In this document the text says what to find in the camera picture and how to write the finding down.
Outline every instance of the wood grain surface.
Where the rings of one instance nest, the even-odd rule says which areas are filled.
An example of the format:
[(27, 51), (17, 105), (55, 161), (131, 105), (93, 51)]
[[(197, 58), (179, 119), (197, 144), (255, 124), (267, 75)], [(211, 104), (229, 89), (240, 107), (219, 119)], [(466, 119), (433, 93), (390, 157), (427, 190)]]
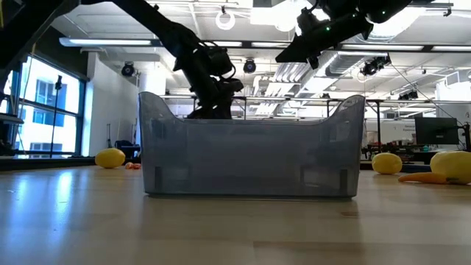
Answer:
[(351, 201), (155, 199), (140, 171), (0, 174), (0, 264), (471, 264), (471, 187), (362, 172)]

